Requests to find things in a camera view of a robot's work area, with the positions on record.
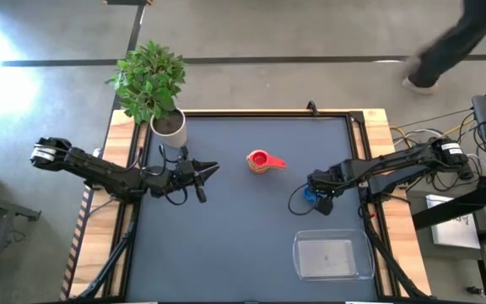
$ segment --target transparent plastic bin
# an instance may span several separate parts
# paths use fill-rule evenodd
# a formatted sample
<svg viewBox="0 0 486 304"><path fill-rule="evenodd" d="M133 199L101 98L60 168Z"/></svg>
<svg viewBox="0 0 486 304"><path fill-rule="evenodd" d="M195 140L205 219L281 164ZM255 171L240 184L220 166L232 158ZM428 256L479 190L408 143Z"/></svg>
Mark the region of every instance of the transparent plastic bin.
<svg viewBox="0 0 486 304"><path fill-rule="evenodd" d="M294 239L297 275L312 280L371 280L375 263L369 238L361 230L299 231Z"/></svg>

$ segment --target potted plant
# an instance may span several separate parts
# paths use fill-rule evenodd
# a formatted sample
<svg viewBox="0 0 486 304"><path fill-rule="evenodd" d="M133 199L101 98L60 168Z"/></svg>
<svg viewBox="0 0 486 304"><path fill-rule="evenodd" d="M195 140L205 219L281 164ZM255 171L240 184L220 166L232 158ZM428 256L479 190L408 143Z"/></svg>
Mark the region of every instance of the potted plant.
<svg viewBox="0 0 486 304"><path fill-rule="evenodd" d="M148 122L165 144L180 148L186 142L186 119L174 104L185 83L183 57L152 41L118 60L118 73L111 84L125 114L136 124Z"/></svg>

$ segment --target red measuring cup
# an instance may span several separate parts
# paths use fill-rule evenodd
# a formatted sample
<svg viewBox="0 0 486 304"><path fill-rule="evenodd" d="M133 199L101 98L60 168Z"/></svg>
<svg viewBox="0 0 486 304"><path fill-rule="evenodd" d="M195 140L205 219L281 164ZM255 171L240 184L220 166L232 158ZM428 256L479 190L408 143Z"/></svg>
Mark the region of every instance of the red measuring cup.
<svg viewBox="0 0 486 304"><path fill-rule="evenodd" d="M286 162L283 159L270 155L264 150L254 150L247 157L251 171L254 173L264 173L267 169L286 169Z"/></svg>

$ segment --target white plant pot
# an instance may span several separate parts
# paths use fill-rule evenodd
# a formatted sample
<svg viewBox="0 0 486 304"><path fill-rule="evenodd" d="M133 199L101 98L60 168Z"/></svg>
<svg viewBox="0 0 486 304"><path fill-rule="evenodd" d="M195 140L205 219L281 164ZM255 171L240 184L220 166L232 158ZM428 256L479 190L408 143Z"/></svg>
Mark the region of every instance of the white plant pot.
<svg viewBox="0 0 486 304"><path fill-rule="evenodd" d="M149 121L149 126L151 127L151 130L153 130L155 135L158 136L163 141L163 143L165 143L166 145L172 148L181 148L186 143L186 117L185 117L185 113L183 113L183 111L180 108L176 108L176 110L179 111L183 116L183 124L177 131L171 134L158 133L153 127L154 117L151 117L151 120Z"/></svg>

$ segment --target gray floor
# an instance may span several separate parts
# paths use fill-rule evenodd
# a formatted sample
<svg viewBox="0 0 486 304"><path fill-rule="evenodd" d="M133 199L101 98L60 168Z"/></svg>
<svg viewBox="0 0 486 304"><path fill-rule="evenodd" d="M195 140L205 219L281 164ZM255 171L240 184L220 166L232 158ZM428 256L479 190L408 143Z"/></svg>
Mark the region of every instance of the gray floor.
<svg viewBox="0 0 486 304"><path fill-rule="evenodd" d="M99 0L0 0L0 60L123 57L134 7ZM455 22L460 0L156 0L138 40L155 39L186 57L409 55ZM486 54L486 38L474 51ZM399 86L396 62L189 66L184 108L386 108L401 125L468 108L486 93L486 61L463 62L432 97ZM41 136L68 138L88 151L103 144L114 67L0 68L0 196L42 209L27 234L0 257L0 303L58 298L83 191L70 174L32 168ZM465 115L411 126L447 130ZM467 140L463 147L473 153ZM425 255L433 294L483 301L474 261Z"/></svg>

